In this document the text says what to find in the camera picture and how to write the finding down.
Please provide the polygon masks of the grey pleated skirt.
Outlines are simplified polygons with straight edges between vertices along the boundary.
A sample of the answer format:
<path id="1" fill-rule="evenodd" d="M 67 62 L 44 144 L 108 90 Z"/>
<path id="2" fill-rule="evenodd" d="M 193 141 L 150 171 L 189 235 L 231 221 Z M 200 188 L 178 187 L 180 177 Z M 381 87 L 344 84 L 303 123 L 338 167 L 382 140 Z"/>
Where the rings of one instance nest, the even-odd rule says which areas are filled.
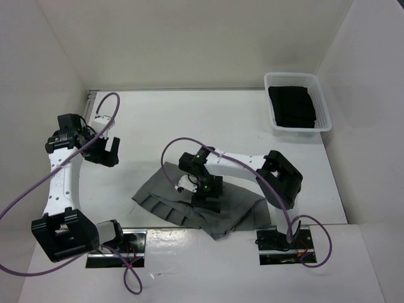
<path id="1" fill-rule="evenodd" d="M 192 193 L 177 192 L 158 169 L 132 197 L 140 207 L 166 222 L 184 228 L 202 229 L 214 240 L 229 232 L 265 229 L 271 225 L 264 197 L 234 184 L 224 182 L 223 193 L 213 202 L 220 212 L 191 205 Z"/>

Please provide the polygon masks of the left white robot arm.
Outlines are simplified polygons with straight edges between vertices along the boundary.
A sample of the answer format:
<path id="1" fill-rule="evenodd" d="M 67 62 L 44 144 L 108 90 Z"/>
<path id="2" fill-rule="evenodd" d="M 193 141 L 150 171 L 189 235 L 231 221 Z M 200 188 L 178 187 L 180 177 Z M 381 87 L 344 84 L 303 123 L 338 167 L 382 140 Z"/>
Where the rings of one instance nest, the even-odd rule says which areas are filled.
<path id="1" fill-rule="evenodd" d="M 93 223 L 81 211 L 79 195 L 83 161 L 104 167 L 119 163 L 120 139 L 106 149 L 112 118 L 96 115 L 91 126 L 78 114 L 58 116 L 57 121 L 59 129 L 45 144 L 53 173 L 49 195 L 42 218 L 32 221 L 32 234 L 54 263 L 97 252 L 102 245 L 116 253 L 126 243 L 121 225 L 114 219 Z"/>

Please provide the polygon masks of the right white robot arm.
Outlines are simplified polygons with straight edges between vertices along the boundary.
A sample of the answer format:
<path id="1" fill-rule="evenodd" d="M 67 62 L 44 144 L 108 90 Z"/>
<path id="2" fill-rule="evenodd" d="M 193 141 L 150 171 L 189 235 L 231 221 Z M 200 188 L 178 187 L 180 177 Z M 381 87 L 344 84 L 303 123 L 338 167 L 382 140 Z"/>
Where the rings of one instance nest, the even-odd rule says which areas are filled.
<path id="1" fill-rule="evenodd" d="M 277 243 L 290 248 L 299 240 L 299 228 L 294 227 L 292 217 L 303 176 L 279 151 L 272 150 L 267 155 L 241 155 L 203 146 L 195 154 L 183 153 L 179 169 L 186 175 L 174 188 L 179 192 L 191 192 L 192 204 L 218 198 L 223 193 L 224 176 L 256 182 L 267 202 L 283 217 L 283 223 L 277 227 Z"/>

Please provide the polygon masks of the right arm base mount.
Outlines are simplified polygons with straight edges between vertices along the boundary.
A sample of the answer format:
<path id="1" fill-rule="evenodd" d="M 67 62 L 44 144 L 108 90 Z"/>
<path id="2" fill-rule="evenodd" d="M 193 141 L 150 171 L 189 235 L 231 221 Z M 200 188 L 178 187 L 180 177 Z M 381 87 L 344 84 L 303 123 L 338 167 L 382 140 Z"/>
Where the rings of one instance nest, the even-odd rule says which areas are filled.
<path id="1" fill-rule="evenodd" d="M 289 244 L 286 235 L 275 228 L 257 230 L 255 244 L 258 247 L 259 263 L 263 265 L 300 264 L 301 258 L 305 263 L 317 263 L 311 231 L 302 228 L 296 240 Z"/>

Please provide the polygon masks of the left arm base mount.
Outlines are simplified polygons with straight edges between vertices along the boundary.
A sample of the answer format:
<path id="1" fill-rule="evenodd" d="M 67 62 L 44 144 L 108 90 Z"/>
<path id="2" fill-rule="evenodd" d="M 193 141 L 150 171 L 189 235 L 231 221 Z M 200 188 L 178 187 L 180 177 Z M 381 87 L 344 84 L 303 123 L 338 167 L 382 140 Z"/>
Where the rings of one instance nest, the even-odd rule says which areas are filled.
<path id="1" fill-rule="evenodd" d="M 133 267 L 145 266 L 146 235 L 145 229 L 123 229 L 124 240 L 114 249 Z M 125 268 L 122 260 L 108 249 L 88 254 L 85 268 Z"/>

